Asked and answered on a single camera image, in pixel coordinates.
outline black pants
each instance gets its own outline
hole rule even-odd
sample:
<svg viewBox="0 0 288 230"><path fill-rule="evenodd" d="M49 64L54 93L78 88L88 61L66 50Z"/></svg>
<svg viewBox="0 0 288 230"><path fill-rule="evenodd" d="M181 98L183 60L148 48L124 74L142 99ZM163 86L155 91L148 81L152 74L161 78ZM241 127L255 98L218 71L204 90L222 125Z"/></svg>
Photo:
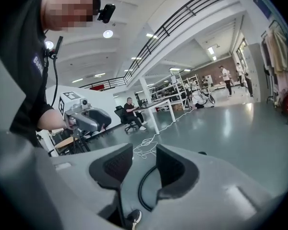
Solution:
<svg viewBox="0 0 288 230"><path fill-rule="evenodd" d="M252 81L248 78L245 78L245 80L246 80L246 83L248 84L249 93L251 96L253 96Z"/></svg>
<svg viewBox="0 0 288 230"><path fill-rule="evenodd" d="M138 127L141 127L142 126L141 123L144 122L143 115L141 113L136 113L136 116L130 115L127 117L127 119L128 121L134 121Z"/></svg>
<svg viewBox="0 0 288 230"><path fill-rule="evenodd" d="M197 109L200 109L200 108L204 108L204 105L201 105L201 104L196 103L196 104L195 104L195 107L196 107Z"/></svg>
<svg viewBox="0 0 288 230"><path fill-rule="evenodd" d="M228 88L229 95L231 95L231 85L230 85L230 80L225 80L226 88Z"/></svg>
<svg viewBox="0 0 288 230"><path fill-rule="evenodd" d="M242 76L239 76L240 86L244 87L244 82L242 82Z"/></svg>

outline railing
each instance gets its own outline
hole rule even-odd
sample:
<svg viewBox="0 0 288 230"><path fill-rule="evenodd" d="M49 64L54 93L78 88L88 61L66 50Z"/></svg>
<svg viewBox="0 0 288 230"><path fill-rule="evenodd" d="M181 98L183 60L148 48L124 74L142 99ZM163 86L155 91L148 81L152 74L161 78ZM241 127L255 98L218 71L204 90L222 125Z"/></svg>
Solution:
<svg viewBox="0 0 288 230"><path fill-rule="evenodd" d="M152 54L152 52L163 42L163 40L168 38L179 26L181 26L187 20L196 16L200 11L219 1L221 0L190 0L184 4L171 17L169 17L167 21L165 21L163 25L160 26L160 28L154 33L154 35L147 41L147 43L138 53L135 60L132 62L125 76L117 79L123 78L125 84L127 84L137 69L140 68L141 64L147 59L147 57Z"/></svg>
<svg viewBox="0 0 288 230"><path fill-rule="evenodd" d="M99 81L95 83L90 83L84 86L81 86L80 88L85 88L85 89L93 89L95 88L96 90L109 90L113 89L118 86L125 85L127 82L125 80L125 77L119 77L119 78L114 78L114 79L107 79L104 81Z"/></svg>

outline black office chair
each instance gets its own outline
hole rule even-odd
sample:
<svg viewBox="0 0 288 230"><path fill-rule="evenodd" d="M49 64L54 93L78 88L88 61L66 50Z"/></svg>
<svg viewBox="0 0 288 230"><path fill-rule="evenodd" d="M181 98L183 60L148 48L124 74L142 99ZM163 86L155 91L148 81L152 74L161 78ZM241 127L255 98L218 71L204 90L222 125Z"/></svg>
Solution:
<svg viewBox="0 0 288 230"><path fill-rule="evenodd" d="M136 124L133 124L131 120L127 119L127 112L121 105L117 106L114 112L117 116L120 117L121 123L125 125L126 134L128 133L128 130L131 128L137 129L137 127L135 126Z"/></svg>

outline white cable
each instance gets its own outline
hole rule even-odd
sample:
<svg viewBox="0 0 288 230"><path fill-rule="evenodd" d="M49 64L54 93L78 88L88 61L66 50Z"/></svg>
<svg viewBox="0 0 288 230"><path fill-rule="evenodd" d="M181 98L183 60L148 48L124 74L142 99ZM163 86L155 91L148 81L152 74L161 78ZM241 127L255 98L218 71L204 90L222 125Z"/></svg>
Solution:
<svg viewBox="0 0 288 230"><path fill-rule="evenodd" d="M181 115L180 117L176 118L175 121L177 121L178 119L180 119L182 116L185 116L186 114L192 112L193 110L194 110L194 109L192 109L192 110L189 111L189 112L184 113L184 114ZM167 129L168 127L170 127L173 123L174 123L174 122L172 122L170 125L166 126L164 129L160 130L160 132L163 131L163 130L166 130L166 129ZM138 145L136 148L133 149L133 152L134 152L136 155L140 156L142 159L146 159L146 158L147 158L147 154L149 154L149 153L151 153L151 154L153 154L154 156L156 156L155 147L156 147L156 145L158 144L158 142L153 141L156 135L157 135L157 134L154 134L153 137L144 139L140 145ZM140 147L146 147L146 146L148 146L148 145L150 145L150 144L152 144L152 143L154 143L155 145L154 145L150 150L142 151L142 150L140 149Z"/></svg>

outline black camera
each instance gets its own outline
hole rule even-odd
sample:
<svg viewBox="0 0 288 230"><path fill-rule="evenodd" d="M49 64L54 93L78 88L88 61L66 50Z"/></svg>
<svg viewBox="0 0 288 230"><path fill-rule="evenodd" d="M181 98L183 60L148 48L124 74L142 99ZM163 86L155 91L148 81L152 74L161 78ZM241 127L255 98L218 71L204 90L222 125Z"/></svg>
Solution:
<svg viewBox="0 0 288 230"><path fill-rule="evenodd" d="M103 23L107 24L111 16L115 10L115 5L114 4L107 4L104 9L100 10L100 15L98 17L98 21L102 21Z"/></svg>

